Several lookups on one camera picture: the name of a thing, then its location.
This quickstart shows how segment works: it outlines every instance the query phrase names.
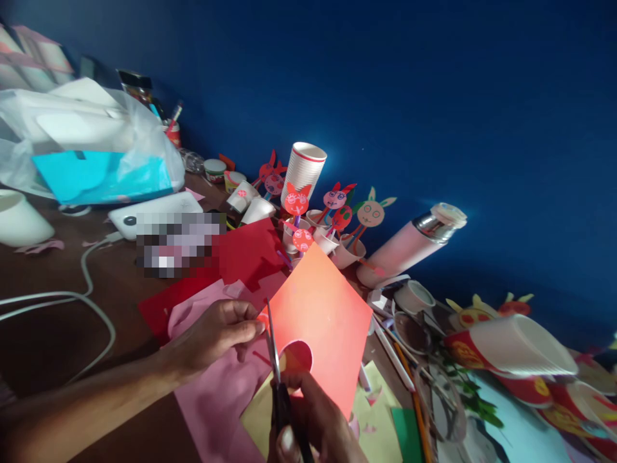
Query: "plastic bag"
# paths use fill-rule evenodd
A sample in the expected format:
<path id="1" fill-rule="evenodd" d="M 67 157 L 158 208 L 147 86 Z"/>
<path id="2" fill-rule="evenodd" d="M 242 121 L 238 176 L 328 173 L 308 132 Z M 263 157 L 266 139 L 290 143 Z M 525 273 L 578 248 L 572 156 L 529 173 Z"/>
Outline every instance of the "plastic bag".
<path id="1" fill-rule="evenodd" d="M 79 86 L 78 100 L 70 91 L 0 91 L 0 183 L 64 204 L 144 201 L 182 188 L 182 158 L 145 106 L 117 90 L 106 89 L 116 104 L 105 101 L 93 81 L 59 89 L 67 86 Z M 48 183 L 72 190 L 56 197 Z"/>

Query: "desk surface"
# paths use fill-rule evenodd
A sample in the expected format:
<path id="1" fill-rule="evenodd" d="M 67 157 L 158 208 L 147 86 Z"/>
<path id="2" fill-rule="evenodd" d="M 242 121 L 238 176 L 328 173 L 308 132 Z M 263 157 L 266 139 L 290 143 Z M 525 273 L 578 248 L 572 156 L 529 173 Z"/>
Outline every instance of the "desk surface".
<path id="1" fill-rule="evenodd" d="M 204 210 L 220 208 L 226 194 L 201 177 L 186 175 L 186 186 L 205 195 Z M 115 231 L 103 223 L 110 206 L 95 207 L 82 217 L 66 217 L 57 203 L 28 195 L 30 203 L 51 223 L 64 251 L 41 255 L 15 254 L 0 245 L 0 299 L 42 293 L 86 289 L 80 269 L 83 241 L 98 241 Z M 135 265 L 136 245 L 125 240 L 95 251 L 88 260 L 94 281 L 90 296 L 111 319 L 117 340 L 111 353 L 93 372 L 145 357 L 159 346 L 143 321 L 137 304 L 162 291 L 176 280 L 145 278 Z M 363 296 L 368 290 L 347 271 L 351 285 Z M 2 313 L 15 306 L 3 306 Z M 91 310 L 78 302 L 40 309 L 0 323 L 0 373 L 18 397 L 62 386 L 81 371 L 108 342 L 107 329 Z M 403 407 L 413 407 L 411 396 L 397 376 L 375 335 L 367 339 L 364 360 L 374 360 Z M 170 394 L 93 444 L 75 462 L 199 462 L 182 414 Z"/>

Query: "silver thermos lid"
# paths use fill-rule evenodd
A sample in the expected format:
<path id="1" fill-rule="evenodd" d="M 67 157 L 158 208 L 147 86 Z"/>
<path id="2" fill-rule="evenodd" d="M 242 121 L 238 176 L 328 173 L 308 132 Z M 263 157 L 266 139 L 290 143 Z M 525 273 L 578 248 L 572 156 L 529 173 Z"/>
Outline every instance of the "silver thermos lid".
<path id="1" fill-rule="evenodd" d="M 438 203 L 430 212 L 416 217 L 412 222 L 428 239 L 445 244 L 456 230 L 467 224 L 467 216 L 455 206 Z"/>

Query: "thermos bottle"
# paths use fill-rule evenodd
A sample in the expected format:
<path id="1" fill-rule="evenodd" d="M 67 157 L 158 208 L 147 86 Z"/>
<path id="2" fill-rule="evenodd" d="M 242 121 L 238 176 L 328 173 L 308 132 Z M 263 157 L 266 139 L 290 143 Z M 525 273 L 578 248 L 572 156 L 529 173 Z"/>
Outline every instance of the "thermos bottle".
<path id="1" fill-rule="evenodd" d="M 385 275 L 377 275 L 361 265 L 357 270 L 358 279 L 369 288 L 380 287 L 381 282 L 444 247 L 456 230 L 466 224 L 467 216 L 459 208 L 446 203 L 434 205 L 430 212 L 408 222 L 368 259 L 373 267 L 383 269 Z"/>

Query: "white cable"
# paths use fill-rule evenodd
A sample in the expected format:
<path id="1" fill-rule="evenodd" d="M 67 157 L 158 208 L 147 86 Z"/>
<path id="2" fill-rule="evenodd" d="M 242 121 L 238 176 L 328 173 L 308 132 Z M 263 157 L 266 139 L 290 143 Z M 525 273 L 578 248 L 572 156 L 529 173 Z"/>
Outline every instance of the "white cable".
<path id="1" fill-rule="evenodd" d="M 52 302 L 43 302 L 41 304 L 29 305 L 28 307 L 23 307 L 22 309 L 18 309 L 18 310 L 15 310 L 15 311 L 12 311 L 6 314 L 2 314 L 0 315 L 0 322 L 3 320 L 6 320 L 7 318 L 21 315 L 23 313 L 30 312 L 35 309 L 41 309 L 43 307 L 49 307 L 51 305 L 62 304 L 64 302 L 72 302 L 77 299 L 87 304 L 94 311 L 94 313 L 96 313 L 101 318 L 101 320 L 103 320 L 103 323 L 105 324 L 105 326 L 107 326 L 107 329 L 109 330 L 109 343 L 107 344 L 106 348 L 103 349 L 103 352 L 101 352 L 94 360 L 92 360 L 92 362 L 90 362 L 90 364 L 88 364 L 77 375 L 73 376 L 68 381 L 69 383 L 72 383 L 74 380 L 78 379 L 84 373 L 86 373 L 90 368 L 95 366 L 105 355 L 107 355 L 107 353 L 111 350 L 111 347 L 114 345 L 114 342 L 116 341 L 116 329 L 114 328 L 113 323 L 111 323 L 111 320 L 107 317 L 107 315 L 105 315 L 105 313 L 100 309 L 100 307 L 88 298 L 88 296 L 92 293 L 94 289 L 94 284 L 92 282 L 92 278 L 90 277 L 90 272 L 88 272 L 88 268 L 86 265 L 86 258 L 96 248 L 102 246 L 103 244 L 116 242 L 121 238 L 122 236 L 120 235 L 119 232 L 111 233 L 108 236 L 106 236 L 104 240 L 96 243 L 94 246 L 89 248 L 82 255 L 81 267 L 82 267 L 82 272 L 84 274 L 85 282 L 87 284 L 87 291 L 84 294 L 81 295 L 78 293 L 73 293 L 71 291 L 53 291 L 50 293 L 39 293 L 39 294 L 34 294 L 34 295 L 18 296 L 18 297 L 11 298 L 11 299 L 0 300 L 0 305 L 5 305 L 5 304 L 12 304 L 14 302 L 22 302 L 22 301 L 31 300 L 31 299 L 40 299 L 40 298 L 56 297 L 56 296 L 70 296 L 68 299 L 61 299 L 61 300 L 52 301 Z"/>

